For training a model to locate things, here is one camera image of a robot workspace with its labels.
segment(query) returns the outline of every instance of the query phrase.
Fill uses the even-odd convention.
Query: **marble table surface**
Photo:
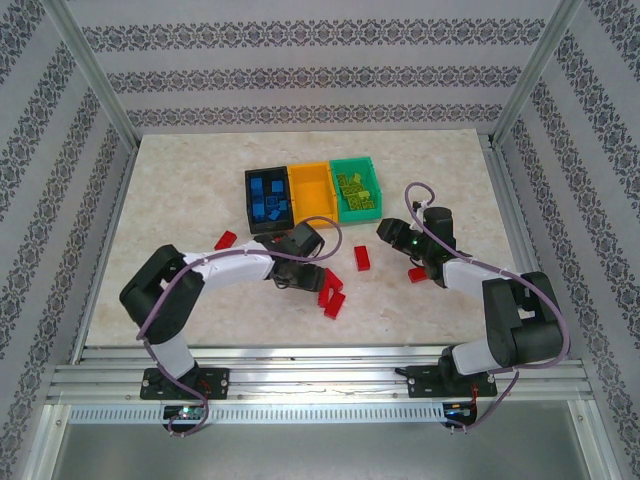
[[[244,171],[370,156],[383,216],[409,220],[403,200],[414,180],[453,211],[458,248],[499,267],[511,251],[475,131],[307,132],[148,135],[136,160],[92,317],[87,345],[135,345],[137,326],[118,302],[122,287],[161,245],[212,251],[225,230],[251,239]],[[426,194],[416,192],[415,199]],[[322,263],[345,284],[337,320],[317,295],[253,282],[203,295],[185,327],[191,345],[381,345],[464,342],[484,334],[481,302],[433,282],[412,284],[408,257],[376,235],[377,223],[347,226],[342,249]],[[336,234],[322,229],[330,249]],[[371,270],[358,272],[353,247]]]

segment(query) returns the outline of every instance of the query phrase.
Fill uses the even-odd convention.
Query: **wall panel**
[[[584,3],[502,145],[624,478],[640,478],[638,18]]]
[[[2,2],[0,479],[17,477],[130,161],[38,2]]]
[[[556,0],[70,7],[141,133],[490,132]]]

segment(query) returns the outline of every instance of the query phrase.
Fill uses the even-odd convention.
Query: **red plastic block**
[[[427,276],[427,272],[424,271],[422,267],[416,267],[409,270],[409,280],[411,283],[421,282],[422,280],[427,280],[429,277]]]
[[[331,295],[331,291],[339,292],[344,287],[342,280],[336,277],[336,274],[333,273],[328,268],[325,269],[325,278],[324,278],[324,286],[320,293],[318,294],[318,306],[325,308],[329,304],[329,296]]]
[[[324,287],[318,294],[318,306],[325,308],[329,303],[329,294],[331,293],[331,285],[329,285],[329,279],[325,278]]]
[[[342,291],[342,287],[344,287],[344,284],[342,283],[342,280],[340,280],[338,277],[336,277],[336,274],[333,273],[328,268],[327,268],[327,279],[325,280],[325,282],[329,283],[331,288],[333,288],[336,292],[341,292]]]
[[[331,297],[331,300],[329,300],[327,308],[324,309],[325,316],[335,320],[338,316],[340,308],[342,308],[342,302],[344,302],[345,298],[347,297],[340,292],[334,293],[333,297]]]
[[[360,245],[359,247],[354,247],[353,251],[356,254],[356,264],[358,266],[358,271],[362,272],[363,270],[369,270],[371,268],[371,262],[369,262],[367,247],[365,247],[364,245]]]
[[[222,237],[220,237],[220,240],[218,240],[218,243],[216,243],[216,246],[213,247],[213,249],[222,250],[224,248],[232,247],[237,238],[238,236],[235,233],[227,230],[224,232]]]

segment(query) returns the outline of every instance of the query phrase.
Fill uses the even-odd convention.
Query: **robotic arm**
[[[423,215],[426,228],[451,249],[456,249],[451,210],[424,208],[417,202],[413,210]],[[440,358],[436,382],[442,383],[444,396],[468,392],[469,383],[477,381],[478,375],[484,372],[547,360],[560,354],[563,336],[558,319],[528,288],[454,257],[422,230],[415,231],[402,220],[382,220],[377,233],[394,249],[408,255],[414,264],[421,262],[428,277],[440,287],[470,294],[484,302],[486,337],[448,347]],[[530,272],[520,277],[556,303],[545,274]],[[433,389],[428,390],[430,396],[434,396]]]
[[[202,393],[204,385],[209,383],[206,381],[207,371],[200,369],[182,335],[182,329],[200,294],[238,283],[269,279],[278,288],[291,287],[318,292],[324,285],[325,269],[310,263],[272,256],[270,253],[309,257],[314,252],[319,253],[323,246],[324,239],[306,223],[300,223],[287,235],[259,235],[242,246],[219,252],[220,256],[210,261],[206,261],[206,258],[212,253],[181,253],[173,245],[165,245],[156,250],[124,287],[120,293],[120,303],[131,319],[142,328],[163,294],[165,285],[190,263],[198,259],[204,260],[175,284],[154,322],[145,332],[146,341],[157,363],[180,383]],[[246,253],[248,251],[264,253]],[[147,387],[150,380],[159,384],[155,388],[156,394],[161,392],[165,399],[193,398],[176,390],[160,373],[156,371],[155,375],[151,373],[148,377],[145,372]]]

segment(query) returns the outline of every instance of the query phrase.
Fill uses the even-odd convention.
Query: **floral pattern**
[[[16,259],[13,261],[13,269],[9,272],[5,286],[2,288],[0,360],[4,358],[4,350],[11,341],[11,331],[22,313],[25,296],[31,288],[35,270],[40,264],[44,247],[49,241],[49,234],[58,218],[58,212],[99,109],[100,103],[93,90],[89,89],[76,112],[67,139],[62,145],[36,211],[33,213],[33,220],[27,229],[24,243],[18,249]]]
[[[640,16],[629,0],[587,0],[587,5],[640,82]]]
[[[630,272],[629,261],[618,245],[618,236],[612,231],[607,212],[598,199],[589,172],[582,164],[580,153],[574,146],[547,84],[544,81],[538,82],[530,97],[544,125],[547,138],[558,156],[569,190],[577,202],[595,252],[600,257],[600,265],[611,285],[611,291],[616,294],[622,318],[627,322],[630,335],[636,339],[635,347],[640,349],[640,285]]]
[[[329,67],[111,73],[116,93],[366,87],[505,87],[520,67]]]
[[[32,155],[40,144],[44,129],[49,124],[75,68],[76,63],[71,53],[64,43],[61,43],[38,82],[33,96],[29,99],[24,115],[18,120],[13,136],[9,138],[6,148],[2,150],[0,222],[4,220],[4,212],[11,206],[11,197],[20,186],[22,175],[27,165],[31,163]]]
[[[9,5],[0,20],[0,85],[22,55],[36,27],[44,18],[44,8],[38,0],[16,0]]]
[[[29,348],[29,359],[23,365],[24,371],[18,382],[18,389],[14,393],[14,402],[9,407],[8,419],[3,425],[0,438],[0,479],[9,479],[16,463],[17,454],[25,440],[27,425],[36,408],[36,392],[41,386],[45,365],[49,361],[54,340],[58,333],[58,325],[63,318],[73,280],[80,266],[85,245],[89,241],[91,226],[102,196],[102,190],[107,181],[116,149],[120,143],[115,128],[110,126],[100,153],[82,197],[82,204],[76,214],[73,229],[69,235],[62,260],[55,274],[51,293],[47,299],[46,308],[42,311],[42,318],[37,327],[33,343]],[[126,165],[120,176],[118,189],[122,186]],[[108,229],[105,229],[100,252],[104,247]]]
[[[84,27],[95,52],[329,45],[533,45],[543,19],[297,20]]]
[[[618,175],[624,193],[640,220],[640,160],[638,146],[620,120],[616,108],[598,80],[593,67],[572,33],[567,33],[555,51],[555,57],[571,83],[582,110],[587,115],[607,154],[613,171]]]
[[[573,303],[584,343],[591,354],[607,404],[613,414],[613,421],[617,425],[618,435],[625,444],[625,453],[630,457],[633,473],[640,476],[640,437],[637,434],[640,431],[640,424],[638,415],[634,412],[631,396],[626,391],[627,386],[621,379],[622,371],[616,362],[613,346],[604,332],[602,320],[594,306],[589,286],[585,283],[575,248],[569,239],[567,227],[559,214],[558,205],[542,170],[540,158],[522,118],[518,118],[512,127],[511,135],[520,154],[518,161],[523,162],[529,177],[536,203],[547,228],[547,235],[562,271],[564,284]],[[508,167],[512,161],[514,160],[507,160],[506,163],[513,180],[513,174]],[[517,195],[517,197],[524,214],[520,196]]]
[[[135,127],[289,123],[493,122],[501,105],[318,105],[128,110]]]

